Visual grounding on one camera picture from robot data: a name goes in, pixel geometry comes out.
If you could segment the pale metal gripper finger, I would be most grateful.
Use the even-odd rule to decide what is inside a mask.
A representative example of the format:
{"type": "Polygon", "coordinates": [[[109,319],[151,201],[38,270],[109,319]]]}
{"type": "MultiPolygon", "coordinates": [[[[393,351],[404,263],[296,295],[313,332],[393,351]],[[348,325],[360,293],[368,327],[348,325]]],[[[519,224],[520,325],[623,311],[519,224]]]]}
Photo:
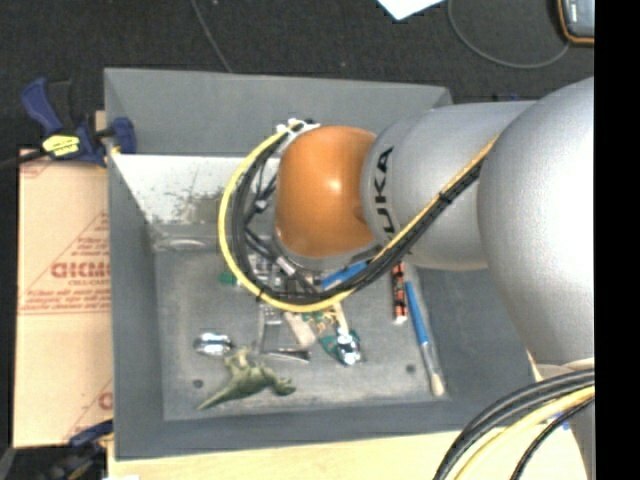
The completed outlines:
{"type": "Polygon", "coordinates": [[[260,351],[266,354],[276,349],[276,310],[267,304],[260,304],[259,308],[262,322],[260,351]]]}
{"type": "Polygon", "coordinates": [[[285,317],[276,338],[277,355],[308,362],[311,359],[311,327],[298,317],[285,317]]]}

